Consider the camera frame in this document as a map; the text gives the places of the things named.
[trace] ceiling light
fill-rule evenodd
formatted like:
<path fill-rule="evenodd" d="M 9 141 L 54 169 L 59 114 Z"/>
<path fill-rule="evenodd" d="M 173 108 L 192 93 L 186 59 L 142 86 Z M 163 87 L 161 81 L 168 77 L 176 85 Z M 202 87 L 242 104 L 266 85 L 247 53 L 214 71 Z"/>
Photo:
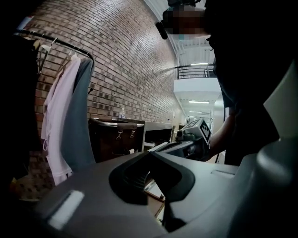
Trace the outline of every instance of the ceiling light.
<path fill-rule="evenodd" d="M 203 102 L 203 101 L 188 101 L 189 103 L 209 103 L 209 102 Z"/>
<path fill-rule="evenodd" d="M 195 65 L 208 65 L 208 63 L 195 63 L 195 64 L 191 64 L 191 66 L 195 66 Z"/>

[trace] hanging garment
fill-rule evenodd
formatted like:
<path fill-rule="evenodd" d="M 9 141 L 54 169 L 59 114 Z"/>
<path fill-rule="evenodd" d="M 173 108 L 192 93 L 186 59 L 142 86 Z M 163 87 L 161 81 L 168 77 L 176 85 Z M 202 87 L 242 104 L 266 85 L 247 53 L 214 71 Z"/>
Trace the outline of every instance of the hanging garment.
<path fill-rule="evenodd" d="M 61 137 L 64 120 L 72 97 L 75 78 L 80 66 L 80 58 L 73 55 L 68 66 L 59 72 L 44 103 L 44 118 L 41 138 L 56 185 L 71 175 L 71 168 L 65 162 L 61 151 Z"/>
<path fill-rule="evenodd" d="M 21 143 L 14 144 L 17 150 L 9 160 L 9 183 L 13 177 L 19 179 L 28 174 L 29 151 L 41 150 L 34 111 L 39 45 L 36 40 L 27 40 L 14 35 L 9 38 L 5 46 L 9 49 L 8 54 L 5 54 L 7 57 L 5 61 L 10 62 L 11 65 L 10 69 L 6 69 L 10 72 L 10 87 L 5 90 L 11 91 L 14 97 L 6 102 L 9 105 L 8 122 L 4 122 L 3 125 L 11 126 L 9 135 L 4 138 L 12 144 L 18 135 L 23 138 Z M 18 116 L 14 115 L 13 109 L 16 110 L 16 108 Z"/>
<path fill-rule="evenodd" d="M 63 127 L 61 153 L 73 172 L 95 164 L 87 120 L 88 86 L 93 72 L 92 66 L 92 60 L 82 60 Z"/>

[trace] railing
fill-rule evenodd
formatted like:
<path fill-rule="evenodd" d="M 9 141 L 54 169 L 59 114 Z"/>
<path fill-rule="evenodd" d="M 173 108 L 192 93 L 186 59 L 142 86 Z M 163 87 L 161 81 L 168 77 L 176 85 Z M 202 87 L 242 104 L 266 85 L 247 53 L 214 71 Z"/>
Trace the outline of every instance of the railing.
<path fill-rule="evenodd" d="M 178 66 L 177 79 L 195 79 L 195 78 L 216 78 L 213 73 L 213 64 L 199 66 Z"/>

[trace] brick wall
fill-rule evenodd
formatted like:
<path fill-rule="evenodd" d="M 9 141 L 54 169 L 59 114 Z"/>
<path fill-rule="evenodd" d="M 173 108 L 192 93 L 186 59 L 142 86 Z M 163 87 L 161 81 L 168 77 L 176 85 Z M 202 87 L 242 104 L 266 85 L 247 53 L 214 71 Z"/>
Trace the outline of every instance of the brick wall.
<path fill-rule="evenodd" d="M 33 13 L 27 29 L 50 34 L 93 54 L 95 70 L 88 113 L 179 124 L 182 111 L 173 94 L 175 55 L 161 39 L 156 17 L 142 0 L 48 0 Z M 68 53 L 54 46 L 38 83 L 42 105 L 55 70 Z"/>

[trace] curved brick wall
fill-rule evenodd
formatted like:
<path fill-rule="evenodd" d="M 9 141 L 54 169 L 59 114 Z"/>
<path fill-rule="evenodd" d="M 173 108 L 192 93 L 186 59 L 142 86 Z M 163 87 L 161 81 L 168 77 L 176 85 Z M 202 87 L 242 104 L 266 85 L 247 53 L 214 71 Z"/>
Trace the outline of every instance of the curved brick wall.
<path fill-rule="evenodd" d="M 182 112 L 173 94 L 175 55 L 142 0 L 48 0 L 33 15 L 28 30 L 51 33 L 93 54 L 91 115 L 117 117 L 124 107 L 127 118 L 165 122 L 175 111 L 174 123 L 179 124 Z M 37 112 L 42 112 L 65 53 L 68 49 L 55 46 L 45 65 L 36 94 Z"/>

